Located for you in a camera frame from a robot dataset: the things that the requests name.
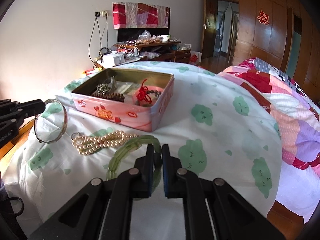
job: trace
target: green bracelet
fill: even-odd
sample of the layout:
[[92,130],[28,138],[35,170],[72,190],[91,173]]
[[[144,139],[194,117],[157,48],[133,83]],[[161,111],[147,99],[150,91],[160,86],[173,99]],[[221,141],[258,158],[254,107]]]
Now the green bracelet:
[[[122,147],[120,147],[115,155],[111,158],[108,165],[107,180],[114,179],[117,177],[117,170],[120,163],[125,159],[131,152],[139,149],[143,144],[153,144],[155,152],[161,154],[161,145],[157,138],[152,135],[142,135],[139,137],[134,137],[127,141]],[[153,172],[153,182],[152,182],[152,192],[159,185],[161,180],[161,163],[155,164],[155,170]]]

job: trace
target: silver screw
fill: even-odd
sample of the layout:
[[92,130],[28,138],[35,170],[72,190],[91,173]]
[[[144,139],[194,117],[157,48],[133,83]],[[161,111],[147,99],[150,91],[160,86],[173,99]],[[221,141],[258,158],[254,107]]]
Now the silver screw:
[[215,180],[214,180],[214,183],[217,185],[217,186],[223,186],[224,185],[224,179],[222,179],[222,178],[216,178]]
[[101,179],[99,179],[99,178],[94,178],[94,179],[91,180],[91,185],[92,186],[97,186],[100,183],[101,183]]
[[139,169],[137,168],[132,168],[129,170],[130,175],[137,175],[139,173]]
[[187,172],[188,172],[188,171],[187,171],[187,169],[185,169],[185,168],[179,168],[179,169],[177,170],[177,173],[178,173],[179,175],[185,175]]

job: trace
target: red string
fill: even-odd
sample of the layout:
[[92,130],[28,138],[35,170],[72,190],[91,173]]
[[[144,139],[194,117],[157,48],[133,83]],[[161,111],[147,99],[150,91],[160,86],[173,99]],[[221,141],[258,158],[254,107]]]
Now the red string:
[[147,101],[149,104],[152,103],[151,97],[147,94],[148,91],[148,87],[147,86],[143,86],[143,84],[145,83],[145,81],[147,81],[147,79],[145,79],[142,84],[141,87],[139,88],[139,93],[137,95],[137,99],[139,101]]

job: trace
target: metal bangle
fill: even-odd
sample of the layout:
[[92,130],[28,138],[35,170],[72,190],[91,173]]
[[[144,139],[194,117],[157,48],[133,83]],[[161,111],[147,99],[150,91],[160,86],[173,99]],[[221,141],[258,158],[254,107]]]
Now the metal bangle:
[[46,105],[49,104],[49,103],[59,103],[59,104],[62,105],[62,109],[63,109],[63,112],[64,112],[64,120],[63,120],[62,130],[61,130],[61,132],[59,133],[59,135],[57,136],[57,138],[55,138],[54,140],[51,140],[51,141],[44,141],[44,140],[41,140],[41,139],[38,137],[38,134],[37,134],[37,131],[36,131],[36,125],[37,125],[37,120],[38,120],[39,114],[37,114],[37,115],[35,116],[35,123],[34,123],[33,128],[34,128],[35,135],[36,135],[36,138],[37,138],[38,142],[39,142],[39,143],[53,143],[53,142],[58,141],[58,140],[62,137],[62,135],[66,132],[67,125],[68,125],[67,110],[66,110],[66,108],[64,107],[64,105],[63,105],[60,101],[58,101],[58,100],[56,100],[56,99],[48,99],[48,100],[46,100],[44,103],[45,103]]

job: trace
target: television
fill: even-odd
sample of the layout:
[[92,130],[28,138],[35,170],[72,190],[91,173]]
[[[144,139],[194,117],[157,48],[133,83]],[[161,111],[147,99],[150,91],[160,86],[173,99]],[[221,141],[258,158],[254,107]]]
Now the television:
[[118,42],[132,41],[139,38],[145,30],[150,32],[151,35],[169,35],[170,34],[170,11],[168,17],[168,27],[167,28],[123,28],[117,29],[117,39]]

